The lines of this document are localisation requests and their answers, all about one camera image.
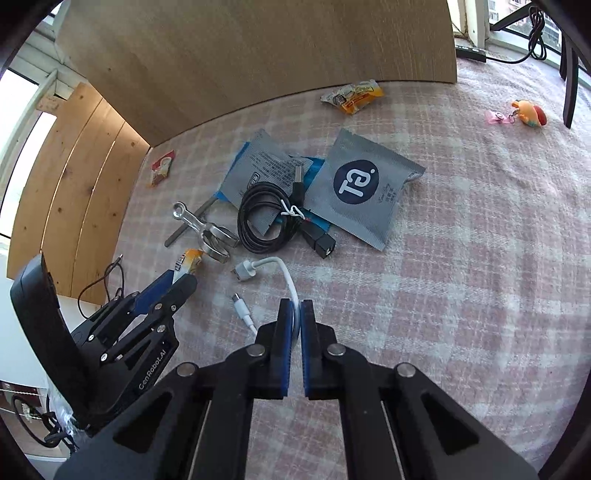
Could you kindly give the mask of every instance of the black usb connector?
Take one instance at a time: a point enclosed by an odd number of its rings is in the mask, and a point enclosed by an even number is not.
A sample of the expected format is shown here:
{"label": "black usb connector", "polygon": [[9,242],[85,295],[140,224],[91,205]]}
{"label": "black usb connector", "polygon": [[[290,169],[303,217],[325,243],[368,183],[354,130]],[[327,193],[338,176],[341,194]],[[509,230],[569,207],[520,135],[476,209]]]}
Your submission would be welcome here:
{"label": "black usb connector", "polygon": [[300,224],[300,233],[320,258],[328,257],[335,250],[335,239],[315,223],[305,220]]}
{"label": "black usb connector", "polygon": [[298,208],[302,208],[304,206],[304,195],[306,194],[302,178],[303,168],[301,165],[299,165],[295,168],[295,179],[294,183],[292,184],[290,196],[290,203]]}

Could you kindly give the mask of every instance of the black cable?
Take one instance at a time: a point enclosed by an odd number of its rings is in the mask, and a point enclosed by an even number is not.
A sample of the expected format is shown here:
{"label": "black cable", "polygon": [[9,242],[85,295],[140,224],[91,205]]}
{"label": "black cable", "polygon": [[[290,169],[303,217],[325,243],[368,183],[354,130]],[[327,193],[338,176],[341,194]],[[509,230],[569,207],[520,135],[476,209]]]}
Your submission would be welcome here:
{"label": "black cable", "polygon": [[238,209],[238,236],[249,252],[259,255],[276,252],[284,247],[296,232],[301,233],[310,248],[321,258],[328,257],[335,250],[335,239],[307,218],[282,216],[279,235],[271,239],[261,238],[251,229],[249,218],[259,208],[270,207],[283,212],[285,208],[291,210],[292,206],[303,207],[305,188],[301,181],[301,168],[296,169],[295,177],[293,191],[289,197],[281,187],[267,181],[255,183],[242,197]]}
{"label": "black cable", "polygon": [[[33,412],[41,420],[44,427],[49,431],[49,434],[43,440],[41,440],[37,435],[35,435],[33,431],[28,427],[26,422],[21,418],[21,413],[17,409],[17,401],[29,407],[29,411]],[[55,412],[49,411],[49,397],[47,397],[46,400],[46,413],[39,413],[39,411],[33,405],[31,405],[20,395],[13,395],[11,403],[12,409],[14,410],[14,413],[17,415],[17,420],[21,424],[22,428],[24,428],[25,431],[31,436],[31,438],[35,440],[39,445],[42,445],[46,448],[55,448],[59,445],[60,442],[64,442],[64,444],[68,447],[70,452],[74,452],[76,450],[74,440],[61,428],[61,425],[57,421]]]}
{"label": "black cable", "polygon": [[260,181],[250,187],[242,197],[242,203],[238,210],[238,237],[242,245],[254,254],[267,254],[276,252],[284,247],[298,231],[302,218],[284,216],[281,222],[279,234],[275,238],[264,239],[252,231],[248,219],[253,212],[262,207],[270,207],[282,212],[284,210],[281,201],[285,202],[288,209],[291,208],[290,199],[283,189],[274,183]]}
{"label": "black cable", "polygon": [[82,312],[82,308],[80,307],[80,299],[82,298],[83,293],[86,290],[88,290],[89,288],[95,286],[97,283],[103,282],[103,285],[105,286],[105,291],[107,292],[107,301],[111,301],[111,297],[109,295],[109,289],[107,288],[107,278],[109,277],[111,272],[115,269],[115,267],[119,267],[119,269],[121,270],[121,286],[119,288],[117,288],[117,290],[115,291],[115,296],[119,296],[119,297],[124,296],[124,294],[125,294],[125,273],[123,272],[123,267],[121,266],[121,258],[122,258],[122,256],[120,255],[119,258],[117,258],[117,260],[115,260],[114,262],[107,265],[107,268],[105,268],[104,275],[101,278],[97,278],[93,283],[84,287],[82,289],[82,291],[80,292],[80,294],[78,295],[78,299],[76,300],[78,303],[78,311],[85,319],[88,319],[89,317],[84,315],[84,312]]}
{"label": "black cable", "polygon": [[[536,60],[545,60],[548,52],[546,50],[546,45],[544,44],[544,39],[542,38],[542,33],[544,32],[544,27],[546,25],[544,13],[542,10],[540,10],[538,7],[530,7],[530,21],[531,32],[528,36],[528,53],[525,57],[519,60],[501,60],[487,56],[487,60],[500,61],[501,63],[508,63],[510,65],[515,65],[517,63],[521,63],[522,61],[526,61],[529,57],[533,57]],[[541,49],[539,54],[534,52],[535,46],[537,44],[540,45]]]}

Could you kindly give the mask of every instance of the rubber duck toy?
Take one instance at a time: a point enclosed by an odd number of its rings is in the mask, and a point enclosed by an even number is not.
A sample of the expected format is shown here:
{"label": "rubber duck toy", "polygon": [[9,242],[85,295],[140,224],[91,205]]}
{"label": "rubber duck toy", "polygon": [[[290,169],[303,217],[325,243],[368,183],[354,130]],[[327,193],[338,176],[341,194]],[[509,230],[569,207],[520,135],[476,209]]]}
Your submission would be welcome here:
{"label": "rubber duck toy", "polygon": [[516,108],[512,115],[517,116],[519,120],[530,127],[541,127],[548,123],[546,114],[538,105],[527,100],[516,100],[511,106]]}

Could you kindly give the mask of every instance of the coiled black cable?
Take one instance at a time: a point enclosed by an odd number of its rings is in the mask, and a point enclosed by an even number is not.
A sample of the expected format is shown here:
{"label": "coiled black cable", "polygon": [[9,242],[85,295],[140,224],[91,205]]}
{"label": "coiled black cable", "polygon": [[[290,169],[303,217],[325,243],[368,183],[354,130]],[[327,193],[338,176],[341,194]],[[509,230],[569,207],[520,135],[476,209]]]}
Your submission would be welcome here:
{"label": "coiled black cable", "polygon": [[268,254],[278,251],[289,242],[298,231],[302,218],[284,216],[279,235],[275,238],[259,237],[250,227],[248,220],[259,208],[270,207],[277,211],[284,211],[281,201],[291,208],[290,199],[283,189],[274,183],[260,181],[250,187],[242,197],[238,210],[238,237],[242,245],[254,254]]}
{"label": "coiled black cable", "polygon": [[[17,409],[17,401],[29,407],[29,411],[35,414],[43,422],[43,425],[49,431],[49,434],[43,440],[41,440],[37,435],[35,435],[33,431],[28,427],[26,422],[21,418],[21,413]],[[65,432],[61,428],[61,425],[57,421],[55,412],[49,411],[49,396],[46,398],[46,413],[39,413],[39,411],[33,405],[31,405],[20,395],[13,395],[11,403],[12,409],[14,410],[14,413],[17,415],[17,419],[21,424],[22,428],[24,428],[25,431],[31,436],[31,438],[35,440],[39,445],[42,445],[46,448],[55,448],[59,445],[60,442],[64,442],[64,444],[68,447],[71,453],[73,453],[76,450],[76,444],[74,444],[74,440],[71,436],[67,434],[67,432]]]}
{"label": "coiled black cable", "polygon": [[[486,57],[487,60],[494,60],[500,61],[501,63],[508,63],[510,65],[515,65],[517,63],[521,63],[522,61],[526,61],[529,57],[533,57],[536,60],[545,60],[548,56],[548,52],[546,50],[546,45],[542,38],[542,33],[544,32],[544,27],[546,25],[546,21],[544,19],[544,13],[538,7],[531,6],[530,7],[530,21],[531,21],[531,32],[528,35],[528,53],[525,57],[519,60],[501,60],[496,59],[493,57]],[[535,53],[534,49],[535,46],[540,45],[540,53]]]}

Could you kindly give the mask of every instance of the chair leg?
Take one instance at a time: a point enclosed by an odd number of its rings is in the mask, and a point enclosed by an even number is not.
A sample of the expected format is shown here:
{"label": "chair leg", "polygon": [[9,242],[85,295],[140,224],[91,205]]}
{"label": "chair leg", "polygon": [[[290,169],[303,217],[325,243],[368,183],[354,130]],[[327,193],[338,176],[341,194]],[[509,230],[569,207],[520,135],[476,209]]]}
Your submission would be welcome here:
{"label": "chair leg", "polygon": [[577,101],[577,88],[579,87],[579,57],[566,37],[563,37],[563,45],[566,50],[566,97],[564,98],[562,119],[566,128],[570,128],[573,123],[574,104]]}
{"label": "chair leg", "polygon": [[560,76],[566,80],[566,39],[564,33],[562,34],[562,48],[560,53]]}

